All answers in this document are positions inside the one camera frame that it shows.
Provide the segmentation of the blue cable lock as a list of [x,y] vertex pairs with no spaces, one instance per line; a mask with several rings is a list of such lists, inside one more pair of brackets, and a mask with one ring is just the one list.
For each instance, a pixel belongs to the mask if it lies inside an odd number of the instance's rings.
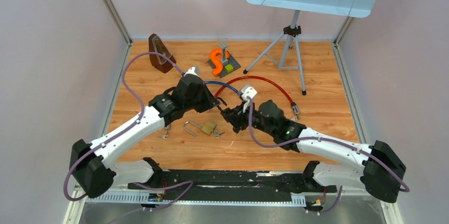
[[[220,85],[220,86],[224,86],[225,88],[228,88],[230,90],[232,90],[233,92],[235,92],[236,94],[239,93],[239,91],[237,89],[235,89],[234,87],[232,87],[231,85],[227,84],[227,83],[223,83],[223,82],[219,82],[216,80],[208,80],[204,82],[205,84],[214,84],[214,85]],[[175,87],[171,87],[167,90],[164,91],[164,93],[169,93],[172,92],[175,89]]]

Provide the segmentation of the padlock silver keys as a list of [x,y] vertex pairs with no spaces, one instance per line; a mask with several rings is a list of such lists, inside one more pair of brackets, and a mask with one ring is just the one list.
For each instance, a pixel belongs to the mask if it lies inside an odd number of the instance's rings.
[[218,132],[217,130],[213,131],[214,136],[219,139],[225,132]]

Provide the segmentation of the brass padlock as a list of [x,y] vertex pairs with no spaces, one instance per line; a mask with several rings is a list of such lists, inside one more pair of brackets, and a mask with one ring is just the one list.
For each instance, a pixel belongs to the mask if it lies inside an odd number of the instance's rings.
[[203,133],[207,134],[207,135],[211,135],[214,134],[215,136],[218,134],[218,131],[216,130],[216,124],[214,122],[211,121],[207,121],[204,125],[200,126],[192,121],[186,121],[183,125],[183,129],[189,133],[190,135],[196,137],[196,133],[194,133],[193,131],[191,131],[187,126],[188,125],[193,125],[196,128],[200,129]]

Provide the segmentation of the red cable lock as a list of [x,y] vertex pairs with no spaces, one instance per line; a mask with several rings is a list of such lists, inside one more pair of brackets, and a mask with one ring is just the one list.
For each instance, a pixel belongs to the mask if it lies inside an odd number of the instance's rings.
[[[298,105],[296,104],[296,102],[292,99],[292,97],[288,94],[288,92],[286,90],[284,90],[280,85],[278,85],[277,83],[275,83],[274,81],[265,78],[265,77],[261,77],[261,76],[240,76],[234,79],[231,79],[230,81],[226,82],[227,84],[231,85],[231,83],[237,82],[237,81],[241,81],[241,80],[247,80],[247,79],[255,79],[255,80],[261,80],[264,82],[267,82],[271,85],[273,85],[274,87],[276,87],[286,98],[287,100],[290,102],[292,111],[294,113],[294,116],[299,116],[300,117],[300,111],[298,108]],[[225,89],[224,86],[221,86],[218,91],[215,93],[215,97],[218,97],[219,94]]]

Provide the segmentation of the small black padlock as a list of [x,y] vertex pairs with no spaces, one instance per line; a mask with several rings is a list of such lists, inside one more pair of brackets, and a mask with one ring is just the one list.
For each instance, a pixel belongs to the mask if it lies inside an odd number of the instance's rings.
[[222,105],[223,105],[224,107],[227,107],[227,106],[228,106],[228,105],[227,105],[227,102],[224,101],[224,99],[221,98],[221,97],[216,97],[216,99],[217,99],[217,101],[218,101],[218,104],[216,105],[216,107],[218,108],[218,110],[219,110],[220,112],[223,112]]

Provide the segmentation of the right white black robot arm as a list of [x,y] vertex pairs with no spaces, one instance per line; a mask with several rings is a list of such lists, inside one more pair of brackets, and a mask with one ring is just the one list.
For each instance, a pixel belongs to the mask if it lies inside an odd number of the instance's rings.
[[320,133],[287,119],[271,100],[262,103],[259,110],[254,109],[253,103],[243,103],[220,113],[234,132],[249,129],[252,140],[261,147],[313,154],[337,162],[307,164],[302,183],[309,191],[342,185],[364,189],[387,203],[395,203],[401,192],[410,192],[403,180],[406,166],[386,142],[362,144]]

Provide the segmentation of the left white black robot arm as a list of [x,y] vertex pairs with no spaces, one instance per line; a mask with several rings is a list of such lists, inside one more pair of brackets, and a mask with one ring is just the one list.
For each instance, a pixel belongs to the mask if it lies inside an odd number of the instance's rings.
[[69,174],[89,198],[96,198],[111,186],[133,182],[155,189],[162,174],[147,159],[117,163],[117,159],[145,137],[179,120],[190,110],[203,113],[220,101],[197,75],[185,74],[174,87],[156,95],[135,117],[114,131],[89,143],[83,139],[71,148]]

